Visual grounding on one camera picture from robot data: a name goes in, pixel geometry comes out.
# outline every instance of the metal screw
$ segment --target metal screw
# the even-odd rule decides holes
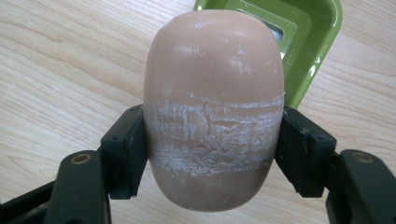
[[[366,162],[366,163],[372,163],[373,157],[371,157],[370,155],[366,154],[366,153],[362,153],[362,152],[354,152],[353,157],[355,157],[356,160],[361,161],[361,162]]]
[[[91,159],[91,155],[84,153],[84,154],[78,154],[77,156],[73,157],[70,162],[74,165],[80,165],[82,163],[89,161],[90,159]]]

